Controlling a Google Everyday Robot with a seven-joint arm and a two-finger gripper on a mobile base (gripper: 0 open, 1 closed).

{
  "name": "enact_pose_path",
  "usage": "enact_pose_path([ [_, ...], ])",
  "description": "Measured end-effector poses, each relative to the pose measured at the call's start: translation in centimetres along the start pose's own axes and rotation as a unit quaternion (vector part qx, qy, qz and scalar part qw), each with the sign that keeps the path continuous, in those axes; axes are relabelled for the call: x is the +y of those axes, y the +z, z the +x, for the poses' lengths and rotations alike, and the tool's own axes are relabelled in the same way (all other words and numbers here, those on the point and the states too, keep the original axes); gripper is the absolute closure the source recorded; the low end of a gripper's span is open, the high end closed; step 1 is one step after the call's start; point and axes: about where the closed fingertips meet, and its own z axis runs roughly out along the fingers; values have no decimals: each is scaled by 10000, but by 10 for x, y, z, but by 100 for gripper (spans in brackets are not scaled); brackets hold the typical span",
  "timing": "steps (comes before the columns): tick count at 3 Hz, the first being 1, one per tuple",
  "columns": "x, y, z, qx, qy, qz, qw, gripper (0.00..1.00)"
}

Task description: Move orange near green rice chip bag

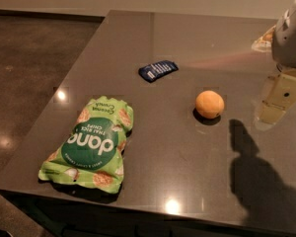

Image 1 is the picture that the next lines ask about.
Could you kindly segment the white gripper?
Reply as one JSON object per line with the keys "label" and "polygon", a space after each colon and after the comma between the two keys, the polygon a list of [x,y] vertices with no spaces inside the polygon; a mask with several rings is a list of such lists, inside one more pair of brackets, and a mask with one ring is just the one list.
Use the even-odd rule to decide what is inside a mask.
{"label": "white gripper", "polygon": [[[278,20],[272,37],[272,58],[285,67],[296,68],[296,0]],[[278,123],[296,104],[296,70],[286,70],[271,80],[263,98],[258,120]]]}

